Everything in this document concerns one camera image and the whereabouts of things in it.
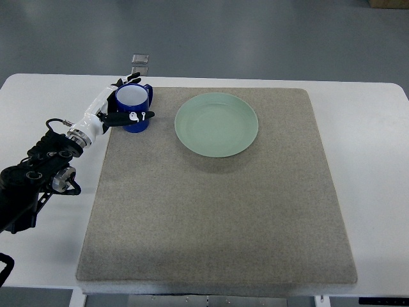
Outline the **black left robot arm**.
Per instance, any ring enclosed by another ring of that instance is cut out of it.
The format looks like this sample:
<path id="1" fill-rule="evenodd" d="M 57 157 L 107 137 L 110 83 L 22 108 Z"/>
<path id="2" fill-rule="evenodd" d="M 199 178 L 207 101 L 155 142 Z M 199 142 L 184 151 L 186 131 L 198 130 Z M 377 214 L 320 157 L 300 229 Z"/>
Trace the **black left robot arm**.
<path id="1" fill-rule="evenodd" d="M 81 193 L 70 161 L 80 157 L 83 149 L 66 134 L 55 132 L 51 122 L 72 126 L 59 118 L 47 120 L 48 131 L 27 151 L 27 157 L 1 171 L 2 232 L 16 234 L 34 228 L 38 213 L 54 194 L 77 196 Z"/>

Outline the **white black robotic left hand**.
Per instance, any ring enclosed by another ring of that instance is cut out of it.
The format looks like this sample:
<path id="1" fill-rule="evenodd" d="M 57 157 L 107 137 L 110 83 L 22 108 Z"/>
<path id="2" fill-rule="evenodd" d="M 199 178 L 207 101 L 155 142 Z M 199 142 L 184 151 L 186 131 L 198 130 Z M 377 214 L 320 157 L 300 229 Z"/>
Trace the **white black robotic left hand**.
<path id="1" fill-rule="evenodd" d="M 68 131 L 68 138 L 87 148 L 95 142 L 96 137 L 105 134 L 110 127 L 131 125 L 128 113 L 119 112 L 115 91 L 125 84 L 140 84 L 140 74 L 130 74 L 109 85 L 92 102 L 84 117 L 73 124 Z"/>

